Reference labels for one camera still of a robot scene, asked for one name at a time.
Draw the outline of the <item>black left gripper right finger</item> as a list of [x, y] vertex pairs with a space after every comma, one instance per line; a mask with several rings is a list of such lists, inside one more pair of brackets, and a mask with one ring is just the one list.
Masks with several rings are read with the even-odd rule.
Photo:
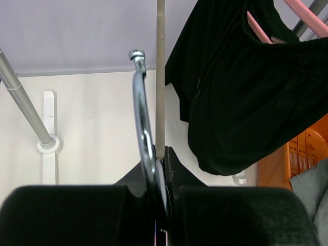
[[171, 245], [318, 245], [294, 193], [280, 188], [209, 187], [166, 148]]

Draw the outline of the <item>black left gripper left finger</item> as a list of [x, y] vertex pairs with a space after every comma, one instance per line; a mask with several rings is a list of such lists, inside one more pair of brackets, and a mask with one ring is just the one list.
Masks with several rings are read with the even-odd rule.
[[1, 207], [1, 245], [153, 245], [141, 166], [113, 185], [23, 186]]

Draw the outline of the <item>grey clothes hanger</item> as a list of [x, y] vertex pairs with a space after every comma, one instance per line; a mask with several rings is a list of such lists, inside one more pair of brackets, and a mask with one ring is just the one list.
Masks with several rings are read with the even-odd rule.
[[135, 66], [133, 75], [133, 106], [141, 157], [141, 168], [158, 219], [170, 218], [170, 205], [165, 184], [165, 1], [157, 1], [156, 9], [156, 80], [155, 80], [155, 142], [149, 120], [145, 90], [146, 55], [143, 50], [129, 51]]

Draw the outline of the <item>grey shorts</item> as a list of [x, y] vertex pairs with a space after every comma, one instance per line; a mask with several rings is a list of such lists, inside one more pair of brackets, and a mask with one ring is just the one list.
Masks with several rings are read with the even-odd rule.
[[290, 179], [293, 192], [305, 206], [321, 245], [327, 245], [327, 159]]

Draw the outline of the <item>black shorts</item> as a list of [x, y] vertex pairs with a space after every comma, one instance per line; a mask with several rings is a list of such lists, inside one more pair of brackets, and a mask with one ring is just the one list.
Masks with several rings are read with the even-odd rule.
[[327, 38], [301, 42], [273, 1], [198, 1], [165, 67], [199, 167], [239, 173], [327, 113]]

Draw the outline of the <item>pink clothes hanger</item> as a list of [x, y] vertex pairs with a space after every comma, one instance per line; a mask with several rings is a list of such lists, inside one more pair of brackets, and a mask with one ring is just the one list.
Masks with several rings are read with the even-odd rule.
[[[313, 12], [321, 12], [327, 5], [327, 1], [322, 1], [321, 3], [320, 1], [313, 1], [310, 9], [302, 1], [294, 0], [284, 2], [318, 37], [327, 37], [327, 25]], [[262, 43], [274, 44], [249, 11], [247, 12], [247, 18], [249, 26]]]

